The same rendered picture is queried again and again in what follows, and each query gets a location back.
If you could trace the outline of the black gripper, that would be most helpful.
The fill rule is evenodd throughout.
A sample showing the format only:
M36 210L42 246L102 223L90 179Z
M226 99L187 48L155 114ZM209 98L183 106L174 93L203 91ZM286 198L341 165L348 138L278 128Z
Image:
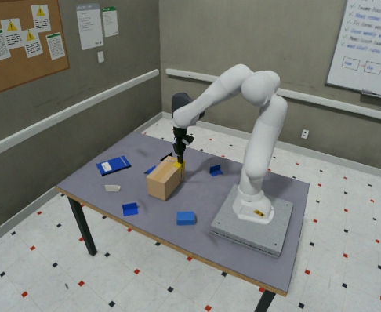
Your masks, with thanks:
M177 154L177 162L183 163L183 154L186 149L186 144L182 141L182 136L187 134L187 129L181 129L173 126L174 141L171 142L173 145L175 154Z

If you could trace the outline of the blue notebook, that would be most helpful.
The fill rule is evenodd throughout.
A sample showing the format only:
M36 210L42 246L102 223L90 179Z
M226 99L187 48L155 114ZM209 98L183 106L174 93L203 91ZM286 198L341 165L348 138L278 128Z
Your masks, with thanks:
M104 161L96 164L96 167L100 171L101 176L111 174L113 172L121 171L132 167L125 156L114 158L108 161Z

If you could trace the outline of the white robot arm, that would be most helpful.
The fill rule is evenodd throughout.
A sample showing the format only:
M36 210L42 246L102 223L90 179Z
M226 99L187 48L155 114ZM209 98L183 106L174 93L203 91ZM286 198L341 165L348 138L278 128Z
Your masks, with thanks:
M279 76L273 71L254 73L239 64L221 74L196 100L187 93L177 93L172 97L170 124L181 129L196 126L206 109L232 99L240 92L255 107L261 106L251 139L246 145L248 153L245 152L240 187L238 185L232 205L239 219L255 223L268 224L274 216L274 208L261 187L288 108L286 100L275 94L280 83Z

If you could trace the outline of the tan cardboard box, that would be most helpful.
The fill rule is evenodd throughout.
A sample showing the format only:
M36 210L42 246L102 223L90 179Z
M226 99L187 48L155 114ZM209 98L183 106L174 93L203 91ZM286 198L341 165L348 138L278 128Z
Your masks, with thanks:
M177 158L168 156L157 168L147 176L147 192L161 200L166 200L185 177L185 167L172 166ZM182 177L182 178L181 178Z

